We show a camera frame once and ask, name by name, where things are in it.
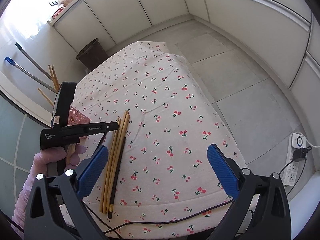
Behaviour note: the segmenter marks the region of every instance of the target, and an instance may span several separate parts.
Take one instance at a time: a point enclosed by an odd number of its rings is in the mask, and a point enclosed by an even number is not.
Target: metal pole
[[[40,67],[40,65],[39,65],[37,62],[35,62],[35,61],[33,60],[33,58],[31,58],[31,57],[24,51],[24,49],[22,48],[22,46],[21,46],[19,43],[16,42],[16,46],[17,46],[17,48],[23,53],[23,55],[25,55],[25,56],[27,57],[27,59],[30,60],[30,61],[33,63],[33,65],[35,65],[43,74],[45,74],[45,75],[52,81],[52,77],[51,77],[42,67]]]
[[[15,66],[16,68],[20,69],[27,76],[29,76],[33,80],[37,81],[39,84],[43,85],[47,89],[51,90],[54,93],[57,93],[56,90],[53,87],[49,86],[47,83],[44,83],[42,80],[40,80],[37,77],[35,77],[34,75],[32,75],[30,72],[28,72],[23,67],[21,67],[19,64],[17,64],[12,58],[6,57],[4,60],[8,61],[12,66]]]

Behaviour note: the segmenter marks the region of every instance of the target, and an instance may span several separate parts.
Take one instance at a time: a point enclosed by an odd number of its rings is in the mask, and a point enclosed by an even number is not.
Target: pink plastic basket
[[[84,114],[81,114],[78,110],[70,106],[68,126],[83,123],[90,123],[90,118],[86,117]]]

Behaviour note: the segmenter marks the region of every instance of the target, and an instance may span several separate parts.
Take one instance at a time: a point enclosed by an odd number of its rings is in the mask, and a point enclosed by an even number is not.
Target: table
[[[91,122],[110,122],[126,109],[130,121],[117,181],[111,220],[99,212],[98,179],[84,201],[127,239],[160,239],[190,235],[217,226],[229,204],[191,219],[188,217],[231,199],[215,176],[207,147],[216,143],[241,167],[246,163],[224,123],[191,76],[185,58],[170,54],[165,43],[138,41],[122,49],[89,73],[77,86],[73,107]],[[104,144],[110,147],[112,133]],[[89,158],[100,135],[87,138]],[[72,224],[66,207],[65,220]],[[103,231],[108,229],[95,219]]]

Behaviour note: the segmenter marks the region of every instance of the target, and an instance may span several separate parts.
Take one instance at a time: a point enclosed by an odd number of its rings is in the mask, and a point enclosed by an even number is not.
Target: brown trash can
[[[102,62],[108,59],[107,53],[96,38],[85,46],[81,52],[76,56],[88,69],[94,70]]]

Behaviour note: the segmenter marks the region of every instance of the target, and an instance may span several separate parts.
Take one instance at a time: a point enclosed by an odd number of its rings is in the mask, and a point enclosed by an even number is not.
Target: white cord
[[[303,133],[301,133],[301,132],[295,132],[295,133],[300,134],[300,135],[303,135],[303,136],[306,138],[306,142],[307,142],[310,146],[312,146],[313,148],[320,148],[320,146],[314,146],[313,144],[311,144],[311,143],[308,141],[307,137],[306,137]]]

